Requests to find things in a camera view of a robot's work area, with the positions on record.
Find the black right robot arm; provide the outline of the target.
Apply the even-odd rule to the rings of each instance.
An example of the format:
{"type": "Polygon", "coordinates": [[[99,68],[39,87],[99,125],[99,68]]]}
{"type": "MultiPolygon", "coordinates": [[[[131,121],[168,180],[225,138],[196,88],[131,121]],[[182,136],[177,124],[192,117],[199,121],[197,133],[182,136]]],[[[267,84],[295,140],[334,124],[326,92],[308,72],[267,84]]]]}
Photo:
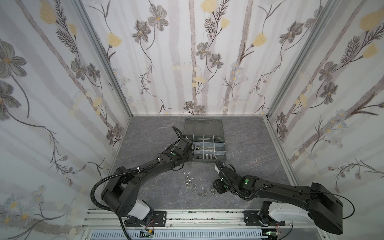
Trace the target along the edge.
{"type": "Polygon", "coordinates": [[[343,203],[323,185],[289,186],[257,176],[241,176],[232,168],[215,160],[219,179],[213,183],[219,194],[230,192],[244,201],[271,199],[296,206],[309,213],[320,229],[335,235],[343,233],[343,203]]]}

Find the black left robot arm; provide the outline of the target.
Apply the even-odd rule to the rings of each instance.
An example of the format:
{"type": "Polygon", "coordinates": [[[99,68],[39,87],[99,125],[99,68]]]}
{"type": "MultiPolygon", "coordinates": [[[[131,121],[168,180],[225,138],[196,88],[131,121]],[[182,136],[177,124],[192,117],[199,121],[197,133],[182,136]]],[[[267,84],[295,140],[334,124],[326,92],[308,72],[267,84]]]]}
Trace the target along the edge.
{"type": "Polygon", "coordinates": [[[178,139],[155,159],[136,168],[120,167],[98,181],[90,192],[92,203],[99,209],[115,213],[118,218],[151,218],[151,207],[138,199],[141,186],[164,172],[183,166],[195,150],[194,143],[186,135],[176,127],[173,130],[178,139]]]}

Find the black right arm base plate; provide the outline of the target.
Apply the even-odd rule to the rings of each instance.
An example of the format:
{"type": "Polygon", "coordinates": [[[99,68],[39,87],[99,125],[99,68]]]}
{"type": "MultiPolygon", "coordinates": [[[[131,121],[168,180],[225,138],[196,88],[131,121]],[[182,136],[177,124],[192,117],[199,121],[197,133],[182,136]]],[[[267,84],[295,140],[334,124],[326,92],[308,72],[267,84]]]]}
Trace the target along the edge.
{"type": "Polygon", "coordinates": [[[277,227],[286,225],[284,221],[277,222],[270,217],[268,211],[244,211],[243,214],[247,227],[277,227]]]}

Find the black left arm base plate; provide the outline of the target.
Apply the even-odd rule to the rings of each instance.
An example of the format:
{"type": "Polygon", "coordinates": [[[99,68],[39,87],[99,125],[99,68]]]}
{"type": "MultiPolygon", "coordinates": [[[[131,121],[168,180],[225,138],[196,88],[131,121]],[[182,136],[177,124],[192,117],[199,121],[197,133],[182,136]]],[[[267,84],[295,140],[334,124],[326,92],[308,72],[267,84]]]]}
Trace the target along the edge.
{"type": "Polygon", "coordinates": [[[143,220],[139,220],[135,217],[128,217],[124,221],[124,225],[127,228],[133,227],[165,227],[167,220],[166,211],[152,211],[143,220]]]}

